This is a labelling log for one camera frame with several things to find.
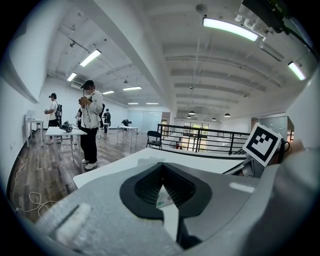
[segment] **white tabletop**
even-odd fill
[[[42,123],[44,120],[43,119],[25,119],[29,123]]]
[[[131,127],[131,126],[124,126],[124,125],[118,125],[119,128],[124,128],[124,129],[138,129],[137,127]]]
[[[73,181],[76,186],[80,188],[84,184],[99,177],[121,172],[140,165],[156,164],[158,162],[176,163],[202,171],[222,174],[243,161],[189,156],[147,147],[118,161],[77,175],[73,177]]]
[[[86,132],[73,128],[71,132],[61,130],[59,127],[50,126],[45,133],[46,136],[62,136],[62,135],[87,135]]]

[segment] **black railing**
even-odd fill
[[[158,124],[162,145],[194,152],[242,154],[249,133]]]

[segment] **cable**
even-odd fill
[[[76,126],[75,124],[72,123],[71,125],[73,125],[73,126],[76,127],[76,128],[73,128],[73,129],[80,130],[80,129],[78,128],[78,126]]]
[[[35,211],[35,210],[38,210],[38,215],[39,215],[39,217],[41,218],[41,216],[40,216],[40,209],[41,209],[42,207],[45,207],[45,208],[47,208],[47,209],[49,210],[49,208],[48,208],[45,204],[50,203],[50,202],[52,202],[52,203],[57,203],[57,201],[49,200],[49,201],[46,201],[45,203],[41,203],[41,194],[40,194],[40,193],[37,193],[37,192],[31,192],[31,193],[29,193],[29,199],[30,199],[30,201],[31,201],[33,204],[38,205],[38,207],[36,207],[36,208],[34,208],[34,209],[32,209],[32,210],[24,210],[24,209],[22,209],[22,208],[17,207],[16,202],[15,202],[15,199],[14,199],[14,195],[15,195],[15,191],[16,191],[16,186],[17,186],[17,177],[18,177],[18,173],[25,167],[25,163],[22,161],[22,159],[21,159],[19,156],[17,156],[17,157],[20,159],[20,161],[21,161],[21,163],[22,163],[23,165],[22,165],[22,167],[16,172],[16,174],[15,174],[15,179],[14,179],[14,187],[13,187],[13,193],[12,193],[12,202],[13,202],[13,204],[14,204],[15,210],[16,210],[16,211],[20,210],[20,211],[23,211],[24,213],[30,213],[30,212],[33,212],[33,211]],[[39,201],[39,203],[38,203],[38,202],[35,202],[35,201],[33,201],[33,200],[31,199],[30,195],[32,195],[32,194],[36,194],[36,195],[39,195],[39,196],[40,196],[40,201]]]

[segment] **man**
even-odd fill
[[[111,115],[109,113],[109,108],[106,109],[106,112],[103,115],[104,117],[104,123],[111,125]],[[106,134],[108,132],[107,125],[104,126],[104,133]]]
[[[84,152],[82,162],[88,164],[85,167],[86,170],[91,170],[97,166],[96,135],[101,122],[99,114],[103,111],[103,98],[101,92],[95,88],[92,80],[86,81],[81,89],[87,96],[79,99],[82,112],[81,130],[87,133],[87,135],[81,135],[81,148]]]
[[[56,111],[57,111],[57,108],[59,105],[59,103],[57,102],[57,95],[55,93],[52,93],[51,96],[49,96],[49,98],[51,98],[50,109],[46,110],[44,113],[46,115],[50,114],[48,127],[57,127],[58,126],[58,118],[56,117]],[[52,136],[50,136],[50,139],[46,143],[47,144],[54,143]]]

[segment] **folding chair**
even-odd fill
[[[148,147],[148,145],[149,145],[149,148],[151,148],[150,145],[153,145],[153,146],[159,147],[159,149],[161,147],[161,149],[162,149],[161,134],[159,132],[150,130],[150,131],[147,132],[147,136],[148,136],[148,141],[146,142],[146,146],[145,146],[146,148]],[[151,140],[150,141],[149,140],[149,136],[150,137],[155,137],[155,140]]]

